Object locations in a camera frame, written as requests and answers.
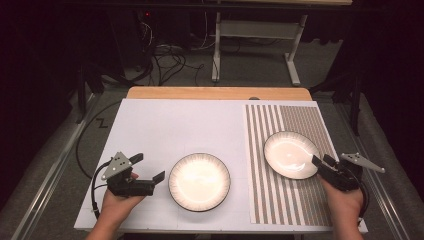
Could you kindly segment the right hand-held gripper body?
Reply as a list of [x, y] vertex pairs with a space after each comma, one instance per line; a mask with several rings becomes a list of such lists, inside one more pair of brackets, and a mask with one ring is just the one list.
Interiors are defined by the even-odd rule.
[[346, 192], [360, 188], [364, 168], [380, 173], [385, 172], [383, 167], [376, 165], [359, 153], [342, 153], [335, 167], [330, 167], [323, 161], [323, 166], [318, 168], [318, 174], [336, 189]]

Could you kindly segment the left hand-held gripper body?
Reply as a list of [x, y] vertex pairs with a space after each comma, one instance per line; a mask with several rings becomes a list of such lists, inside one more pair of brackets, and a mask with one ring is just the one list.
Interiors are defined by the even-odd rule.
[[153, 180], [137, 180], [133, 175], [133, 165], [122, 152], [117, 152], [102, 179], [115, 196], [152, 196], [156, 186]]

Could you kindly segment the white plate with dark rim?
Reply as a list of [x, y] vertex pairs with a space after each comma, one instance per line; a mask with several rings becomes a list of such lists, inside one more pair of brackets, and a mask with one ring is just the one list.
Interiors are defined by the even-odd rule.
[[286, 178], [302, 180], [317, 172], [312, 160], [320, 157], [320, 151], [302, 134], [290, 131], [274, 133], [265, 141], [263, 152], [268, 165]]
[[173, 166], [168, 186], [173, 200], [180, 207], [192, 212], [205, 212], [226, 199], [231, 177], [219, 158], [207, 153], [194, 153]]

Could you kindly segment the person's right hand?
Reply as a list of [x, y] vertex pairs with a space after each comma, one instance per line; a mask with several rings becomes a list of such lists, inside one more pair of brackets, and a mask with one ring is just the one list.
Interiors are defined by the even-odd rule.
[[347, 192], [340, 191], [319, 176], [320, 183], [327, 195], [333, 224], [353, 223], [359, 220], [360, 210], [363, 204], [363, 194], [360, 190]]

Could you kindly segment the person's left hand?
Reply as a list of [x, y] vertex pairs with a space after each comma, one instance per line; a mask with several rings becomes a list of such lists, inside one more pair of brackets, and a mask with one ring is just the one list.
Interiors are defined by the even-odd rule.
[[124, 221], [131, 211], [142, 201], [144, 196], [120, 197], [107, 190], [104, 194], [100, 219], [112, 222]]

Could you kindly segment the white board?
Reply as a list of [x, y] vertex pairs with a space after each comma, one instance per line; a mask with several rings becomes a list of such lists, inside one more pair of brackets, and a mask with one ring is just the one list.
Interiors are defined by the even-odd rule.
[[168, 183], [158, 184], [122, 224], [124, 232], [174, 233], [322, 233], [317, 227], [250, 222], [247, 147], [243, 107], [246, 105], [309, 106], [314, 101], [143, 100], [122, 101], [106, 141], [102, 162], [117, 152], [142, 153], [134, 170], [150, 179], [169, 173], [183, 157], [208, 153], [219, 158], [231, 177], [230, 191], [216, 208], [192, 212], [171, 197]]

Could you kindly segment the striped brown and white placemat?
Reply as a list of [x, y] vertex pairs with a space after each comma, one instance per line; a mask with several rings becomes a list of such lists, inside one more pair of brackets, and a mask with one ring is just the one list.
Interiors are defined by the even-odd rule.
[[271, 135], [289, 131], [311, 140], [320, 155], [336, 157], [318, 106], [246, 105], [243, 112], [250, 222], [320, 230], [330, 227], [329, 209], [318, 179], [284, 177], [271, 168], [264, 155], [265, 142]]

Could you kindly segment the black stand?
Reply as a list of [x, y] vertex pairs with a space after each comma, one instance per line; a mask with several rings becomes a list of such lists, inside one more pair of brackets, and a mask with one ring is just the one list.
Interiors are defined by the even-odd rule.
[[360, 113], [361, 78], [353, 73], [332, 77], [308, 89], [311, 95], [317, 92], [332, 91], [334, 103], [350, 103], [349, 123], [353, 133], [358, 136]]
[[89, 88], [94, 94], [104, 92], [99, 69], [91, 62], [84, 62], [77, 70], [77, 99], [79, 109], [77, 123], [81, 123], [87, 113], [86, 88]]

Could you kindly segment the wooden table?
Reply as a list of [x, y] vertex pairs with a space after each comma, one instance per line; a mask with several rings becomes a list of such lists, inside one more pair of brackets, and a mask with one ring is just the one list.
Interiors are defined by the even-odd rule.
[[305, 88], [281, 87], [148, 87], [129, 89], [128, 99], [293, 100], [311, 101]]

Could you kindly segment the black computer case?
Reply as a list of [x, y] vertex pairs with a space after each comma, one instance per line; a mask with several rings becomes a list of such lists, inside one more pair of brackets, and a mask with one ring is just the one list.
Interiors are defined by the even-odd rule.
[[146, 67], [158, 43], [190, 46], [187, 12], [124, 9], [109, 11], [108, 17], [124, 69]]

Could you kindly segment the metal floor rail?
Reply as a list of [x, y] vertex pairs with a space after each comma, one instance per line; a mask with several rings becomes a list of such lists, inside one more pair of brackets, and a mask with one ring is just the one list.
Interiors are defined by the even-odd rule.
[[45, 211], [70, 160], [71, 151], [93, 114], [101, 95], [86, 95], [86, 112], [72, 98], [75, 109], [59, 126], [47, 143], [36, 154], [22, 180], [8, 200], [7, 210], [17, 213], [17, 223], [9, 240], [28, 240]]
[[[375, 158], [371, 157], [367, 150], [367, 145], [361, 139], [361, 135], [356, 135], [350, 126], [347, 106], [335, 104], [335, 108], [349, 134], [351, 143], [354, 145], [354, 153], [359, 153], [374, 163]], [[384, 177], [388, 174], [388, 168], [385, 164], [383, 169], [385, 170], [384, 173], [368, 168], [364, 169], [363, 177], [370, 190], [370, 205], [365, 217], [368, 230], [377, 239], [381, 238], [384, 240], [383, 235], [386, 234], [388, 240], [410, 240], [405, 224], [402, 222], [395, 202], [389, 193], [392, 185], [385, 185]]]

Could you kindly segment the white metal desk frame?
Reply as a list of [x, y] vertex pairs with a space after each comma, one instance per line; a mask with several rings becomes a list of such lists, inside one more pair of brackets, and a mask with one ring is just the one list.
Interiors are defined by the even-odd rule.
[[294, 63], [294, 58], [306, 26], [308, 16], [302, 15], [295, 23], [277, 23], [247, 20], [227, 20], [221, 18], [221, 13], [216, 14], [215, 20], [215, 44], [212, 58], [211, 80], [217, 83], [220, 80], [221, 70], [221, 38], [259, 38], [291, 40], [291, 50], [285, 52], [283, 57], [289, 72], [291, 84], [300, 86], [301, 81]]

